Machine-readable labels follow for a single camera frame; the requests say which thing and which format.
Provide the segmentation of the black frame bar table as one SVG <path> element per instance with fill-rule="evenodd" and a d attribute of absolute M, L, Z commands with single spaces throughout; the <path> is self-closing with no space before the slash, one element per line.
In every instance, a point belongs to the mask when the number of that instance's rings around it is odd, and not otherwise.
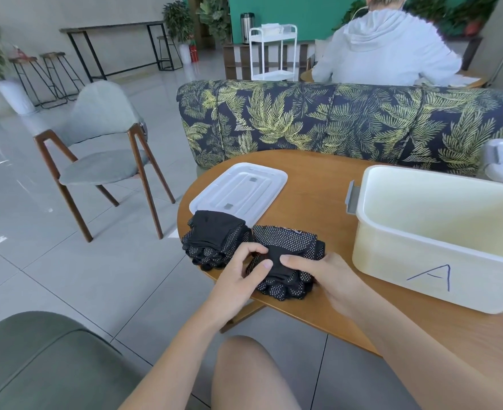
<path fill-rule="evenodd" d="M 149 40 L 151 42 L 152 50 L 154 53 L 155 61 L 146 63 L 143 65 L 139 65 L 136 67 L 131 67 L 131 68 L 125 68 L 123 70 L 111 72 L 111 73 L 105 73 L 105 70 L 98 58 L 98 55 L 96 53 L 96 50 L 91 42 L 89 32 L 94 32 L 94 31 L 107 31 L 107 30 L 112 30 L 112 29 L 128 29 L 128 28 L 133 28 L 133 27 L 138 27 L 138 26 L 143 26 L 147 30 L 147 34 L 149 36 Z M 168 58 L 163 58 L 161 56 L 161 49 L 157 48 L 157 43 L 155 42 L 153 35 L 152 35 L 152 27 L 159 26 L 161 28 L 161 38 L 164 40 L 165 47 L 167 50 Z M 168 44 L 168 33 L 167 33 L 167 27 L 165 25 L 165 22 L 163 20 L 153 20 L 153 21 L 146 21 L 146 22 L 130 22 L 130 23 L 121 23 L 121 24 L 111 24 L 111 25 L 103 25 L 103 26 L 79 26 L 79 27 L 73 27 L 73 28 L 61 28 L 59 29 L 59 32 L 62 34 L 65 34 L 72 47 L 74 52 L 77 54 L 77 57 L 81 63 L 81 66 L 83 70 L 85 71 L 85 75 L 87 76 L 89 82 L 93 83 L 99 80 L 107 80 L 108 77 L 110 76 L 115 76 L 115 75 L 120 75 L 124 73 L 128 73 L 134 70 L 139 70 L 143 69 L 146 67 L 150 67 L 155 65 L 159 72 L 173 72 L 176 71 L 176 68 L 174 66 L 170 46 Z M 93 76 L 90 73 L 90 70 L 83 58 L 82 52 L 80 51 L 79 47 L 77 46 L 77 42 L 75 40 L 75 35 L 81 34 L 86 42 L 86 45 L 89 49 L 89 52 L 92 55 L 92 58 L 94 60 L 94 63 L 96 67 L 98 68 L 98 71 L 100 72 L 100 75 L 98 76 Z"/>

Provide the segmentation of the slatted wooden bench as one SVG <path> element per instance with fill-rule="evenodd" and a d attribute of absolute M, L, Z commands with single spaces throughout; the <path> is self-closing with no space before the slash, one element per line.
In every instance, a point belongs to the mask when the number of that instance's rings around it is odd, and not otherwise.
<path fill-rule="evenodd" d="M 314 40 L 297 42 L 297 80 L 300 75 L 316 64 L 316 43 Z M 222 48 L 225 76 L 228 80 L 251 80 L 249 45 L 232 44 Z"/>

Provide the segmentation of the black bar stool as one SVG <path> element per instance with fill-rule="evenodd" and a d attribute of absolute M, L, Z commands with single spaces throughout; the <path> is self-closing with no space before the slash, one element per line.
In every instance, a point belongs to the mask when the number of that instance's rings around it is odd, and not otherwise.
<path fill-rule="evenodd" d="M 77 74 L 64 52 L 40 54 L 48 87 L 57 100 L 74 102 L 85 83 Z"/>
<path fill-rule="evenodd" d="M 159 70 L 175 71 L 183 67 L 182 59 L 176 42 L 169 36 L 157 36 L 159 51 Z"/>
<path fill-rule="evenodd" d="M 59 99 L 57 96 L 57 85 L 54 83 L 53 79 L 46 72 L 46 70 L 40 65 L 36 57 L 10 57 L 8 61 L 15 70 L 16 75 L 18 76 L 18 79 L 24 89 L 24 92 L 29 96 L 32 103 L 36 107 L 47 110 L 55 108 L 57 106 Z M 43 83 L 44 87 L 46 87 L 48 93 L 50 93 L 51 99 L 40 99 L 32 78 L 27 72 L 28 68 L 30 68 L 32 72 L 36 74 L 37 78 Z"/>

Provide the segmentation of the person's left hand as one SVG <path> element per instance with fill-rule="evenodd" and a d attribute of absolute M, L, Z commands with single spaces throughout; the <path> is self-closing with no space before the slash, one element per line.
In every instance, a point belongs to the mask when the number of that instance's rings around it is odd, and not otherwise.
<path fill-rule="evenodd" d="M 259 243 L 241 243 L 221 272 L 204 304 L 206 317 L 220 330 L 247 303 L 262 281 L 248 281 L 244 262 L 252 254 L 267 254 Z"/>

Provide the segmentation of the black dotted sock bundle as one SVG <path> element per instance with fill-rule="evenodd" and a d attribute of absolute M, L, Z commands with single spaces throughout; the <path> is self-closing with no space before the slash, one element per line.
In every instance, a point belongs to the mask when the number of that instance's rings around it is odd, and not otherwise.
<path fill-rule="evenodd" d="M 253 241 L 246 222 L 231 214 L 198 210 L 187 224 L 190 231 L 181 238 L 182 248 L 204 272 L 224 269 L 241 243 Z"/>
<path fill-rule="evenodd" d="M 278 226 L 256 225 L 252 229 L 252 235 L 255 242 L 268 248 L 268 252 L 253 255 L 246 268 L 246 275 L 263 260 L 270 259 L 273 262 L 269 274 L 256 290 L 280 302 L 291 298 L 302 300 L 313 289 L 313 276 L 282 265 L 280 257 L 294 255 L 321 260 L 325 257 L 325 243 L 318 240 L 316 234 Z"/>

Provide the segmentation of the white plastic box lid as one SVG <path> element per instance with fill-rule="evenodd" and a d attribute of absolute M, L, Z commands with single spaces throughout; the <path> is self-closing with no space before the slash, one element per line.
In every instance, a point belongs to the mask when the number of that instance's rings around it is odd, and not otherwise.
<path fill-rule="evenodd" d="M 256 165 L 238 163 L 231 166 L 189 204 L 194 214 L 198 210 L 233 215 L 255 226 L 282 191 L 288 181 L 286 172 Z"/>

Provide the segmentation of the grey box latch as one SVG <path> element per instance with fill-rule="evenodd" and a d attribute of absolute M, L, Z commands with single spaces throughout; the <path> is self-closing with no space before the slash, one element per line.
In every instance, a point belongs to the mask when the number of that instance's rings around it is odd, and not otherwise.
<path fill-rule="evenodd" d="M 356 185 L 355 180 L 349 183 L 348 192 L 345 198 L 346 213 L 356 215 L 357 205 L 360 195 L 360 186 Z"/>

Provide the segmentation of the steel thermos jug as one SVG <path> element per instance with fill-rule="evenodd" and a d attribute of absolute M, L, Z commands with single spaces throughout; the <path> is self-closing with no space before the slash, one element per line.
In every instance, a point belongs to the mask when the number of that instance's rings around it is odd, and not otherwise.
<path fill-rule="evenodd" d="M 254 27 L 255 13 L 241 13 L 240 20 L 242 43 L 249 45 L 249 33 L 251 28 Z"/>

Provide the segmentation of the grey chair with wooden legs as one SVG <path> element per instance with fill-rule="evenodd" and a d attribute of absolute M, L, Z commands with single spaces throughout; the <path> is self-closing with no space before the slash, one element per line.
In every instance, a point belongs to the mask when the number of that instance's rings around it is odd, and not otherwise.
<path fill-rule="evenodd" d="M 94 152 L 81 158 L 70 150 L 76 144 L 123 133 L 128 137 L 129 149 Z M 87 242 L 91 242 L 93 237 L 70 194 L 69 186 L 94 186 L 116 207 L 119 202 L 105 185 L 134 177 L 142 182 L 158 238 L 163 239 L 146 165 L 152 165 L 170 202 L 175 204 L 176 200 L 148 145 L 145 120 L 119 84 L 101 80 L 86 85 L 78 94 L 67 120 L 54 129 L 35 135 L 34 141 Z"/>

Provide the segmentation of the white paper sheet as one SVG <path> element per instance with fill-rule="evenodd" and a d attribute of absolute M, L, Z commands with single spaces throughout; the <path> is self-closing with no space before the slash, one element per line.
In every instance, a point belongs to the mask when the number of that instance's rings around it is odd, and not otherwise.
<path fill-rule="evenodd" d="M 455 74 L 447 79 L 447 87 L 455 88 L 473 88 L 484 84 L 483 78 L 469 76 L 464 74 Z"/>

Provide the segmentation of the white plastic storage box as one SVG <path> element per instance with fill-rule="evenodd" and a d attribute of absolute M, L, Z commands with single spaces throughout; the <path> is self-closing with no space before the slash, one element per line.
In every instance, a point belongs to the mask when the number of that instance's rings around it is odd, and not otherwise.
<path fill-rule="evenodd" d="M 361 273 L 503 313 L 503 184 L 391 165 L 365 170 L 352 263 Z"/>

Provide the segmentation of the broad leaf green plant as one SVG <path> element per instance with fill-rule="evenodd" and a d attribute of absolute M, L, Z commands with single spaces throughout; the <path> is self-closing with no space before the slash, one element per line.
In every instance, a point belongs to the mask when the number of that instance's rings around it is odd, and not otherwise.
<path fill-rule="evenodd" d="M 232 43 L 232 26 L 228 0 L 202 0 L 196 14 L 208 27 L 210 35 L 221 45 Z"/>

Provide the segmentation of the green upholstered chair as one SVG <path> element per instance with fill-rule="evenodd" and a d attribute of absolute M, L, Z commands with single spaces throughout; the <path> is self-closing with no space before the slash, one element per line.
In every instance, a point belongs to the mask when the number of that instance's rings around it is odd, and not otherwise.
<path fill-rule="evenodd" d="M 118 410 L 144 376 L 70 317 L 25 311 L 0 321 L 0 410 Z"/>

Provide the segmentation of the white trolley cart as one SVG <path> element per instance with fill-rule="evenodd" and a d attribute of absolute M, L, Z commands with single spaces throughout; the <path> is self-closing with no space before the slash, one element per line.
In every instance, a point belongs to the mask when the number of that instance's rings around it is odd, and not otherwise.
<path fill-rule="evenodd" d="M 294 24 L 263 24 L 248 30 L 250 79 L 297 80 L 297 35 Z"/>

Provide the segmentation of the person's right forearm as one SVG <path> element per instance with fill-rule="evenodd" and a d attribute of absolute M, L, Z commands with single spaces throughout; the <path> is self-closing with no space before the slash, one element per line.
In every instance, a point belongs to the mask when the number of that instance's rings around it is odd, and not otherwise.
<path fill-rule="evenodd" d="M 422 410 L 503 410 L 500 390 L 378 293 L 358 288 L 344 304 Z"/>

